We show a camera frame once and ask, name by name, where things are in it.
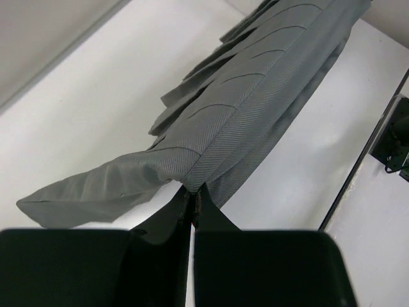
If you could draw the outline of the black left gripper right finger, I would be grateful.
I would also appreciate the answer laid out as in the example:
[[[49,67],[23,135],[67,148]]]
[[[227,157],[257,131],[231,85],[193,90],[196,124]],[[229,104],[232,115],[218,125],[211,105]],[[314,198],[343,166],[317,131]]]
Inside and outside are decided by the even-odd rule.
[[[241,230],[196,194],[196,306],[354,306],[341,252],[310,230]]]

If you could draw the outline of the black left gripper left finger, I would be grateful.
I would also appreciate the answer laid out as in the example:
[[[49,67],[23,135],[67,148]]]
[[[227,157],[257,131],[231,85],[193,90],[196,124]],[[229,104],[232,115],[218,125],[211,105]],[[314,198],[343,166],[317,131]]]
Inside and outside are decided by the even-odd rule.
[[[2,306],[183,306],[191,195],[131,230],[1,232]]]

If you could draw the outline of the grey skirt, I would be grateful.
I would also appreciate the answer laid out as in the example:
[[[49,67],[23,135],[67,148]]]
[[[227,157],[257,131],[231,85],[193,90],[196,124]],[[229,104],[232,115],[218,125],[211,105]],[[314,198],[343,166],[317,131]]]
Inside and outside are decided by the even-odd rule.
[[[111,223],[171,181],[223,206],[282,138],[370,1],[263,1],[162,96],[152,145],[43,187],[17,207],[44,228]]]

